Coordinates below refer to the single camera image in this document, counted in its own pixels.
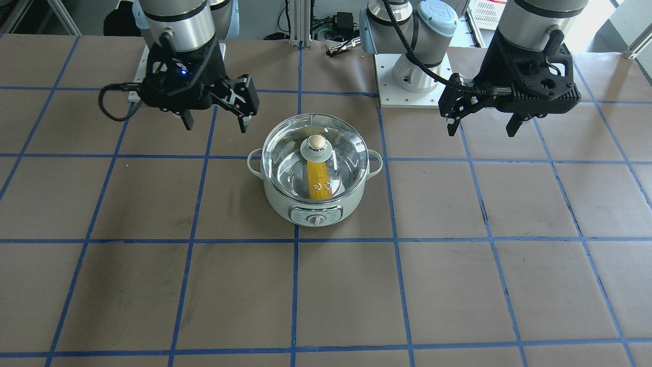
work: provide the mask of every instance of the pot handle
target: pot handle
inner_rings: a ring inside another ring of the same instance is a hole
[[[373,172],[369,172],[366,176],[365,180],[369,180],[371,177],[374,177],[375,175],[380,173],[380,170],[383,169],[383,157],[375,150],[367,150],[369,152],[369,155],[373,155],[374,157],[378,158],[378,163],[380,163],[380,167],[378,167],[377,170]]]
[[[256,154],[260,154],[260,153],[262,153],[262,152],[263,152],[262,149],[256,149],[256,150],[252,151],[251,153],[249,153],[249,156],[247,156],[247,158],[246,158],[246,166],[247,166],[247,168],[249,168],[249,172],[251,172],[254,176],[258,177],[258,178],[261,179],[261,180],[262,180],[263,177],[265,177],[265,176],[264,176],[262,173],[260,173],[260,172],[258,172],[258,171],[256,171],[256,170],[254,170],[254,169],[251,167],[251,157],[253,157],[253,156],[256,155]]]

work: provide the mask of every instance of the pot lid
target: pot lid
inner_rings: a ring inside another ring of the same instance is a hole
[[[327,204],[348,196],[368,170],[364,140],[334,116],[303,114],[276,126],[263,145],[263,172],[285,196]]]

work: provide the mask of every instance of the white pot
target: white pot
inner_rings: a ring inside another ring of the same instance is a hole
[[[325,164],[329,166],[329,178],[336,187],[332,197],[321,200],[307,197],[306,190],[310,188],[306,188],[304,173],[305,157],[313,161],[310,154],[319,152],[301,151],[306,150],[308,137],[314,136],[316,129],[324,129],[322,134],[333,143],[332,151],[326,153],[330,159]],[[258,154],[261,154],[262,172],[251,167],[253,156]],[[379,162],[378,169],[373,172],[368,170],[369,155]],[[333,116],[304,114],[275,127],[263,148],[249,154],[247,167],[263,180],[267,200],[283,218],[305,227],[325,227],[353,213],[362,199],[365,181],[381,171],[383,159],[378,152],[368,150],[360,134],[346,122]]]

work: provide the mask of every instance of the white mounting plate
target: white mounting plate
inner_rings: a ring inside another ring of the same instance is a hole
[[[226,44],[220,43],[220,51],[222,52],[222,59],[226,55]],[[136,76],[134,76],[134,83],[140,83],[145,77],[145,69],[147,68],[147,56],[149,56],[149,48],[145,46],[143,50],[143,55],[140,57],[140,62],[138,63],[138,69],[136,69]],[[136,92],[129,92],[128,97],[129,102],[140,102],[140,97]]]
[[[430,93],[412,93],[401,88],[392,77],[392,68],[400,54],[374,55],[376,60],[376,79],[380,94],[380,107],[387,108],[435,108],[439,109],[439,98],[446,86],[437,83]],[[445,79],[451,77],[451,62],[448,54],[441,61],[439,75]]]

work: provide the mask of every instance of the tiled surface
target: tiled surface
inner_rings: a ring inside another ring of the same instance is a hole
[[[379,110],[359,49],[233,40],[230,76],[262,89],[241,134],[214,109],[191,132],[147,107],[110,121],[98,89],[132,79],[142,40],[75,42],[0,39],[0,366],[650,364],[652,88],[635,63],[578,54],[570,114],[507,138],[509,115],[483,110],[448,137],[435,112]],[[467,77],[483,52],[449,50]],[[246,169],[298,111],[386,157],[332,227],[296,229]]]
[[[301,353],[298,367],[403,367],[409,364],[406,351],[354,351],[335,353]]]
[[[405,343],[392,244],[305,243],[299,253],[297,345]]]
[[[652,210],[626,165],[557,169],[584,236],[652,236]]]
[[[652,338],[652,242],[590,242],[589,249],[623,334]]]
[[[167,348],[187,247],[90,244],[57,350]]]
[[[459,367],[520,367],[521,359],[517,348],[449,349],[415,351],[416,367],[459,366]]]
[[[579,242],[498,242],[523,340],[617,337]]]
[[[494,236],[577,235],[550,165],[476,163]]]
[[[552,345],[526,348],[527,363],[532,367],[628,367],[621,344]]]
[[[50,349],[81,248],[0,244],[0,353]]]
[[[196,244],[178,348],[289,347],[291,244]]]
[[[514,341],[489,243],[410,242],[400,250],[414,343]]]

